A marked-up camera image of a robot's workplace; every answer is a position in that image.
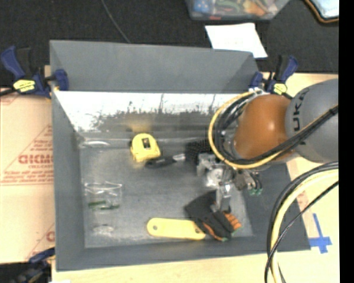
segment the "yellow cable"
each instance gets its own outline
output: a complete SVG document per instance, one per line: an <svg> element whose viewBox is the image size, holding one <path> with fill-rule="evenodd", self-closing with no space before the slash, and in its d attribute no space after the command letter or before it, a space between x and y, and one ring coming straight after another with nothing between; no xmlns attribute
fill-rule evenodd
<svg viewBox="0 0 354 283"><path fill-rule="evenodd" d="M209 144L210 144L210 147L211 147L211 150L214 152L214 154L217 156L217 158L219 158L220 160L222 160L224 163L226 163L227 165L235 168L235 169L253 169L255 167L259 167L259 166L262 166L264 164L266 164L267 162L273 160L274 158L276 158L281 152L282 150L279 150L277 153L274 153L270 156L267 156L265 158L263 158L262 160L260 160L259 162L254 162L252 164L238 164L238 163L234 163L234 162L231 162L229 160L227 160L219 151L218 149L215 147L215 144L214 144L214 137L212 135L212 131L214 129L214 125L215 125L215 122L218 118L218 116L220 115L220 113L223 111L224 108L226 108L228 105L232 104L234 101L236 100L239 100L243 97L246 97L246 96L249 96L250 94L255 94L255 92L252 92L252 91L248 91L246 93L242 93L242 94L239 94L233 98L231 98L230 100L228 100L227 102L225 102L214 114L214 116L212 117L211 121L210 121L210 124L208 126L208 141L209 141ZM319 120L319 118L321 117L318 117L316 118L315 120L312 121L312 123L306 125L300 132L302 133L303 131L305 131L305 129L308 129L310 127L311 124L315 123L316 121Z"/></svg>
<svg viewBox="0 0 354 283"><path fill-rule="evenodd" d="M295 199L298 197L299 194L304 192L306 189L308 189L311 185L320 182L320 178L325 178L325 181L327 179L332 178L332 176L337 176L339 175L339 170L334 169L334 170L327 170L327 171L322 171L320 173L316 173L315 175L309 176L306 180L302 181L302 183L294 190L292 193L285 199L285 201L281 204L278 213L276 215L275 221L273 223L273 228L271 231L271 239L270 239L270 248L273 248L273 246L276 244L278 237L279 237L279 231L280 231L280 226L283 221L284 215L286 214L286 211L290 207L290 205L295 201ZM278 270L278 261L276 259L277 251L275 251L275 254L271 260L271 265L270 269L273 274L274 282L275 283L280 283L282 282L279 270Z"/></svg>

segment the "blue tape marker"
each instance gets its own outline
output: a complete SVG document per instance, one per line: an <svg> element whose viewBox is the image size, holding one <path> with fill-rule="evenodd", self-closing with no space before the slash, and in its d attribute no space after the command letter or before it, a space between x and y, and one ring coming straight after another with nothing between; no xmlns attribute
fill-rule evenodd
<svg viewBox="0 0 354 283"><path fill-rule="evenodd" d="M313 219L314 219L314 222L316 224L317 230L319 231L319 237L317 237L317 238L308 238L309 245L311 247L318 246L319 250L320 250L320 253L321 254L325 254L325 253L328 252L326 247L328 245L332 245L332 242L330 241L329 237L324 237L323 236L323 232L321 231L321 227L319 225L319 220L317 218L316 213L313 213Z"/></svg>

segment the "black glove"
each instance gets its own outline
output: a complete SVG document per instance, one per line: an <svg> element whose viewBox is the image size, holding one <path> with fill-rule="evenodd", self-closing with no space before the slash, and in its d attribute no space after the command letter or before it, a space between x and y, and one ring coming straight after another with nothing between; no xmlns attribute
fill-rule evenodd
<svg viewBox="0 0 354 283"><path fill-rule="evenodd" d="M238 219L229 211L212 211L215 191L208 192L185 206L185 210L196 225L215 239L226 241L241 227Z"/></svg>

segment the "tape measure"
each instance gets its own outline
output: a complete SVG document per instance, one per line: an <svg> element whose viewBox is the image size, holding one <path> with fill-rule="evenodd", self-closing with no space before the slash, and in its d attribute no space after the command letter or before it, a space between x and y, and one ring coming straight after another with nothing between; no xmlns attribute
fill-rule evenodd
<svg viewBox="0 0 354 283"><path fill-rule="evenodd" d="M158 143L152 135L139 133L131 142L130 151L135 161L143 162L161 155Z"/></svg>

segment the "black cord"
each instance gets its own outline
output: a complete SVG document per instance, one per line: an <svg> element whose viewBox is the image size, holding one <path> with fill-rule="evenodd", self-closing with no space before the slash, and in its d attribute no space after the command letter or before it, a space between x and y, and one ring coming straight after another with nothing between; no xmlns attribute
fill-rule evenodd
<svg viewBox="0 0 354 283"><path fill-rule="evenodd" d="M109 9L108 9L106 3L105 3L105 0L101 0L101 3L102 3L102 6L103 6L104 9L105 9L107 15L109 16L111 22L114 24L115 28L119 31L119 33L121 34L121 36L123 37L123 39L124 39L127 43L131 44L131 41L128 39L128 37L127 37L127 36L124 34L124 32L120 29L120 27L119 27L119 25L117 24L117 22L114 20L112 14L110 13L110 11L109 11Z"/></svg>
<svg viewBox="0 0 354 283"><path fill-rule="evenodd" d="M268 255L266 267L265 267L265 274L264 274L265 283L267 283L267 275L268 275L268 271L270 269L271 260L274 256L275 252L277 251L279 244L281 243L281 241L283 240L283 238L285 237L285 235L287 234L289 229L293 226L295 221L298 220L298 218L301 217L301 215L305 213L306 210L308 210L311 206L313 206L316 202L318 202L322 197L324 197L326 194L328 194L338 184L339 184L339 182L337 181L334 184L330 185L327 189L325 189L319 196L317 196L315 199L313 199L302 211L300 211L300 213L298 215L296 215L294 217L294 219L292 219L289 222L289 224L283 229L283 231L281 232L280 236L278 237L277 241L275 242L273 248L271 249L271 251Z"/></svg>
<svg viewBox="0 0 354 283"><path fill-rule="evenodd" d="M241 104L243 103L247 98L241 98L239 100L237 100L236 102L232 103L230 107L228 107L225 111L224 111L224 115L225 117L230 114L231 109L235 108L237 104ZM338 113L338 105L336 105L335 107L329 109L327 112L325 112L322 116L320 116L319 118L317 118L314 122L312 122L311 124L309 124L307 126L306 129L301 130L300 132L296 133L293 137L289 138L288 140L286 140L285 142L279 144L278 146L272 148L271 150L250 158L250 159L238 159L235 158L231 153L227 152L226 150L222 151L223 156L225 157L226 160L228 160L229 162L232 163L237 163L238 165L240 164L252 164L255 162L259 162L273 154L278 153L278 155L275 156L274 159L286 154L287 152L293 150L294 148L296 148L301 141L303 141L304 139L306 139L307 137L309 137L313 132L315 132L323 123L325 123L328 119L330 119L331 117L333 117L334 115L336 115ZM224 126L224 123L229 126L229 122L222 122L221 119L218 120L218 122L220 123L219 127L215 128L214 131L214 137L215 137L215 145L217 145L217 148L219 148L219 150L223 149L223 142L224 142L224 135L222 133L222 128L220 126Z"/></svg>
<svg viewBox="0 0 354 283"><path fill-rule="evenodd" d="M13 92L16 92L16 89L7 89L7 90L0 91L0 97L5 96L7 94L11 94Z"/></svg>
<svg viewBox="0 0 354 283"><path fill-rule="evenodd" d="M329 171L329 170L335 170L339 168L339 162L329 162L325 164L321 164L318 167L313 168L312 170L307 171L306 173L301 174L299 177L295 178L279 195L277 198L274 207L271 211L271 216L270 216L270 222L269 222L269 228L267 232L267 253L269 254L271 249L270 249L270 242L271 242L271 231L273 230L273 223L274 219L279 211L280 206L282 203L285 201L285 199L290 196L290 194L308 177Z"/></svg>

